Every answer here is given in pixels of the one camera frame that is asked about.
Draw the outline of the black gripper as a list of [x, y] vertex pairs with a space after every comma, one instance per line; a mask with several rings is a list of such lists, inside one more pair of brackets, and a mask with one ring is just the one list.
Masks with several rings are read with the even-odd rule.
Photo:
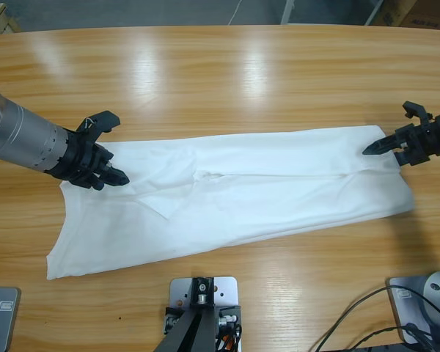
[[66, 180], [82, 188], [103, 189], [104, 184], [123, 186], [130, 182], [128, 176], [120, 169], [114, 168], [109, 161], [112, 154], [96, 144], [103, 133], [100, 128], [83, 128], [79, 131], [66, 130], [67, 147], [57, 164], [45, 170], [57, 179]]
[[440, 156], [440, 116], [434, 121], [424, 121], [419, 125], [407, 125], [391, 136], [378, 139], [363, 151], [363, 155], [382, 155], [392, 150], [400, 166], [424, 163], [431, 155]]

